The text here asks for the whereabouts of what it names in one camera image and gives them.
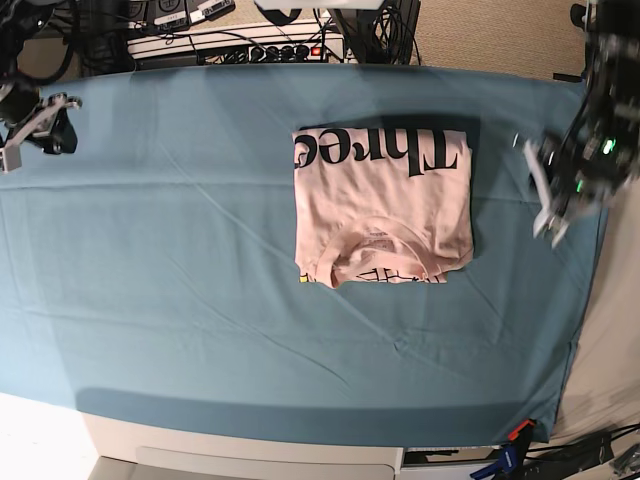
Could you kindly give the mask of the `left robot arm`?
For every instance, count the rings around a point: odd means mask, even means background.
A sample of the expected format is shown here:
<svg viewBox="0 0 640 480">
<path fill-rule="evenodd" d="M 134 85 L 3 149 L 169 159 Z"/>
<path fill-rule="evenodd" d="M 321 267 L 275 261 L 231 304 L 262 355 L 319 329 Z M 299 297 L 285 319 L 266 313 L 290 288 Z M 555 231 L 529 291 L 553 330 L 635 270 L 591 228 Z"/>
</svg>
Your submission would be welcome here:
<svg viewBox="0 0 640 480">
<path fill-rule="evenodd" d="M 586 88 L 566 132 L 513 140 L 541 205 L 536 234 L 564 232 L 639 177 L 638 2 L 588 2 L 584 33 Z"/>
</svg>

